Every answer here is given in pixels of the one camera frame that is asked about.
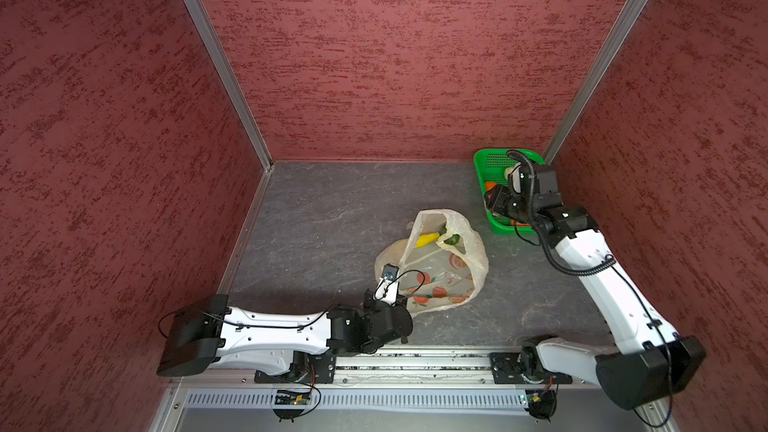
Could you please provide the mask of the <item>green plastic basket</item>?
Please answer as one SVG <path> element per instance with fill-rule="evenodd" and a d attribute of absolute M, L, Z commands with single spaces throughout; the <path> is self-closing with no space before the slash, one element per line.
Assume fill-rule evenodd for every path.
<path fill-rule="evenodd" d="M 536 152 L 528 149 L 518 149 L 518 154 L 509 156 L 509 149 L 485 148 L 477 151 L 473 157 L 475 172 L 483 193 L 483 205 L 485 215 L 493 233 L 502 236 L 519 234 L 523 238 L 533 238 L 536 233 L 525 222 L 516 222 L 507 214 L 507 205 L 511 205 L 511 191 L 509 178 L 514 176 L 515 193 L 521 194 L 518 181 L 520 163 L 516 160 L 519 155 L 524 155 L 532 162 L 537 172 L 543 172 L 547 178 L 555 177 L 554 169 L 547 164 Z"/>

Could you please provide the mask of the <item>printed translucent plastic bag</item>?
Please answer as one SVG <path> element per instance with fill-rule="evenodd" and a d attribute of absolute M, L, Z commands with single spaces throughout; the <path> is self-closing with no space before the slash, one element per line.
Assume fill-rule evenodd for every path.
<path fill-rule="evenodd" d="M 415 248 L 422 234 L 438 232 L 440 238 Z M 450 246 L 443 241 L 459 234 L 461 241 Z M 467 218 L 450 209 L 419 212 L 410 236 L 392 243 L 375 260 L 375 277 L 383 267 L 399 267 L 398 301 L 413 316 L 440 312 L 473 300 L 482 290 L 489 272 L 489 259 L 482 238 Z"/>

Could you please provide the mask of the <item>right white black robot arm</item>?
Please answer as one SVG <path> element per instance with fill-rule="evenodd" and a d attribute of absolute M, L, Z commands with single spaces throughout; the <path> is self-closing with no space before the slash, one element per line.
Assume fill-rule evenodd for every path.
<path fill-rule="evenodd" d="M 550 265 L 578 278 L 612 335 L 609 346 L 588 346 L 551 335 L 526 340 L 516 372 L 541 384 L 555 374 L 598 385 L 624 410 L 683 392 L 706 351 L 681 336 L 638 290 L 611 252 L 596 221 L 582 207 L 563 205 L 556 190 L 526 194 L 496 184 L 484 194 L 493 215 L 529 225 Z"/>

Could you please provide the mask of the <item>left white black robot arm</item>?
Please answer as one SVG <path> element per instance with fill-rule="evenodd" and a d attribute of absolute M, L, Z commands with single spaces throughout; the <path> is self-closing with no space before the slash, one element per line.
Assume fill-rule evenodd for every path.
<path fill-rule="evenodd" d="M 174 311 L 156 374 L 188 377 L 210 368 L 250 369 L 283 376 L 306 356 L 373 354 L 407 338 L 413 319 L 405 299 L 377 300 L 368 291 L 361 308 L 333 305 L 315 314 L 264 314 L 232 307 L 216 294 Z"/>

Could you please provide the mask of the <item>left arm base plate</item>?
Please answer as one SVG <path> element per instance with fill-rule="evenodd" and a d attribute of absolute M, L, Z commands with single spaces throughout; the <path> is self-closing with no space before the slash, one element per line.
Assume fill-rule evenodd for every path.
<path fill-rule="evenodd" d="M 332 384 L 337 358 L 331 352 L 309 355 L 295 352 L 287 372 L 269 376 L 261 371 L 254 375 L 255 383 L 299 383 L 305 385 Z"/>

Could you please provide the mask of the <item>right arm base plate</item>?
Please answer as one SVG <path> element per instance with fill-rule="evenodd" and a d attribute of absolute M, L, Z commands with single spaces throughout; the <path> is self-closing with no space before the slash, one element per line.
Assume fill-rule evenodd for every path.
<path fill-rule="evenodd" d="M 570 385 L 573 378 L 549 372 L 540 366 L 528 370 L 519 352 L 492 352 L 488 355 L 493 382 L 496 385 Z"/>

